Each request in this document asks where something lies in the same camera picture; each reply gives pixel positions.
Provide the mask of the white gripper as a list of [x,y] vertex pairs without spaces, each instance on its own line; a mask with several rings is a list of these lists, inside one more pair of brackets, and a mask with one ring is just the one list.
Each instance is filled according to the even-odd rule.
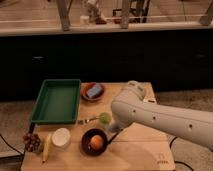
[[128,126],[129,124],[127,122],[113,121],[109,124],[108,131],[111,133],[118,133]]

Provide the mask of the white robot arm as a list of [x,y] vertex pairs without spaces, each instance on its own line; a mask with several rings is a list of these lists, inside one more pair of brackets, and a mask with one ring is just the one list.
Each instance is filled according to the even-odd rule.
[[129,81],[121,88],[111,102],[112,131],[137,123],[213,150],[213,112],[159,105],[145,96],[140,82]]

